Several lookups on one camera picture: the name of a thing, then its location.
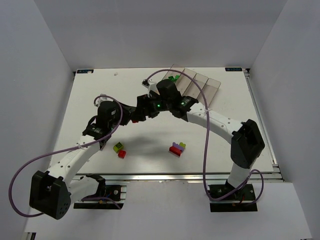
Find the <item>green 2x3 brick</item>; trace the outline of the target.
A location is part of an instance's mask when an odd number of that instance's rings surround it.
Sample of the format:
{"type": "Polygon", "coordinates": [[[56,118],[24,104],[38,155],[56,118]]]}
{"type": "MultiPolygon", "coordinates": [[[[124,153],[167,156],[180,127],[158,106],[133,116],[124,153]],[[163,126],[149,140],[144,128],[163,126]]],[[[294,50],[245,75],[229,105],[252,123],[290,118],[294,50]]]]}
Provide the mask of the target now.
{"type": "Polygon", "coordinates": [[[177,81],[177,79],[173,76],[169,76],[168,79],[173,83],[175,83],[177,81]]]}

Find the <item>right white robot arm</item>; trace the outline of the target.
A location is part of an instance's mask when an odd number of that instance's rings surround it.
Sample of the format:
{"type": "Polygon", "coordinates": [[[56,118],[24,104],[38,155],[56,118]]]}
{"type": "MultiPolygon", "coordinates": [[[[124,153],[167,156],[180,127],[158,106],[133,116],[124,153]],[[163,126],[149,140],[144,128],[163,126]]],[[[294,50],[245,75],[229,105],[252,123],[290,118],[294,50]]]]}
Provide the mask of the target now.
{"type": "Polygon", "coordinates": [[[208,128],[230,144],[233,165],[226,185],[235,189],[248,177],[265,143],[257,123],[248,119],[238,121],[223,116],[191,96],[182,96],[176,85],[169,79],[158,83],[144,80],[142,85],[148,93],[137,97],[136,108],[131,119],[134,122],[154,118],[160,112],[169,111],[174,117],[188,123],[208,128]]]}

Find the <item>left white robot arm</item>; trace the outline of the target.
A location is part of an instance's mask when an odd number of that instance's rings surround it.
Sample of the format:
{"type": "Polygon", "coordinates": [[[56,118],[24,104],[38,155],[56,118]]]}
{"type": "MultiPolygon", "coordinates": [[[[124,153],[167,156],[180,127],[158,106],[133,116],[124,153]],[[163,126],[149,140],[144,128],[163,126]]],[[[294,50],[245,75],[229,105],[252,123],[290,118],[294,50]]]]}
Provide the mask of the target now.
{"type": "Polygon", "coordinates": [[[106,180],[88,173],[79,181],[73,178],[90,158],[104,148],[117,125],[125,126],[132,118],[134,106],[104,100],[97,115],[89,121],[74,150],[69,150],[58,163],[46,171],[37,171],[31,179],[29,205],[56,220],[61,219],[77,201],[112,201],[106,180]]]}

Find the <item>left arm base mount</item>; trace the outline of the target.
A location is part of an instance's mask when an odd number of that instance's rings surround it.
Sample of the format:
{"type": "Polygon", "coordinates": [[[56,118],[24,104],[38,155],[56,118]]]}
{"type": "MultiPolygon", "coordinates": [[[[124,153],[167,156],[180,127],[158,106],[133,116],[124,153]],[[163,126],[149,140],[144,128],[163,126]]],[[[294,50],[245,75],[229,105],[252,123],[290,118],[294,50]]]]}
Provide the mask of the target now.
{"type": "Polygon", "coordinates": [[[74,180],[70,187],[73,208],[82,210],[121,210],[127,194],[125,185],[93,173],[74,180]]]}

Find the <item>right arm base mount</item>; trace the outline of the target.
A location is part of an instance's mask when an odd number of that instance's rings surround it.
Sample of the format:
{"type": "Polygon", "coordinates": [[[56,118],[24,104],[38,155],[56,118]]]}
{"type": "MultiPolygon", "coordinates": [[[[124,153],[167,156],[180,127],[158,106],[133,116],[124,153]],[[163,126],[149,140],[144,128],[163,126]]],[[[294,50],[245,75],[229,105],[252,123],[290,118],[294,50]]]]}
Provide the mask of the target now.
{"type": "MultiPolygon", "coordinates": [[[[211,184],[208,192],[214,199],[226,195],[229,191],[224,184],[211,184]]],[[[246,184],[242,189],[227,196],[220,201],[210,201],[211,213],[237,213],[237,212],[257,212],[257,203],[253,203],[256,194],[252,184],[246,184]]]]}

